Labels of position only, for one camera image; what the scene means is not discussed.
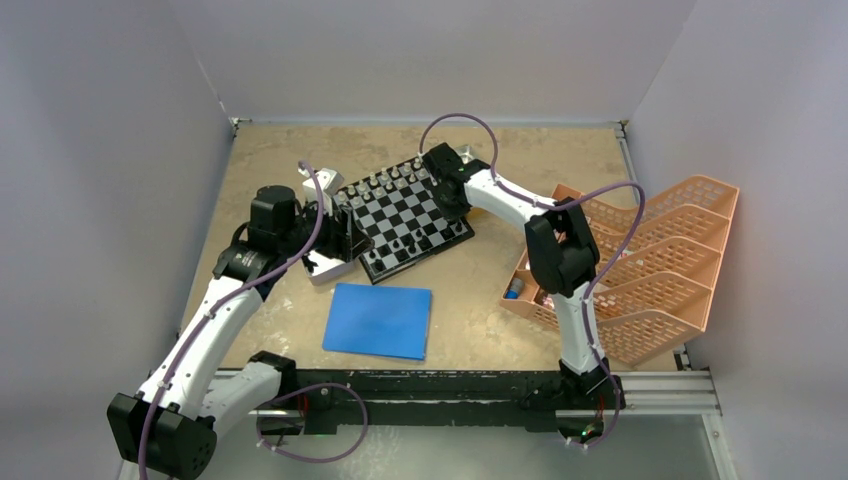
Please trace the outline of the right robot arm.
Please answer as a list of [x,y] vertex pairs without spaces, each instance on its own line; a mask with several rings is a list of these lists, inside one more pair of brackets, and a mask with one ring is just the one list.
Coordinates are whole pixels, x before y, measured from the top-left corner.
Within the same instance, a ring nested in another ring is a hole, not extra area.
[[605,353],[589,293],[600,254],[581,207],[534,195],[483,161],[464,162],[446,143],[418,160],[445,217],[463,217],[479,208],[523,231],[532,278],[554,303],[561,363],[572,372],[562,379],[561,392],[573,406],[588,405],[601,391],[594,373],[605,368]]

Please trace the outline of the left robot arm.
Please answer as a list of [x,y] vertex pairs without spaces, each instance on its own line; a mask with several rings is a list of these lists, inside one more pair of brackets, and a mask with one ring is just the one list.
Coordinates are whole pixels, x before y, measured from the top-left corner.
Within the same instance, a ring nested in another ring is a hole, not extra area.
[[293,359],[268,351],[251,356],[221,384],[214,377],[239,332],[290,267],[350,261],[369,246],[352,208],[322,189],[301,202],[288,187],[260,188],[172,350],[134,393],[111,400],[107,419],[120,456],[141,476],[195,479],[218,441],[252,409],[290,406],[301,416],[329,409],[339,383],[311,378]]

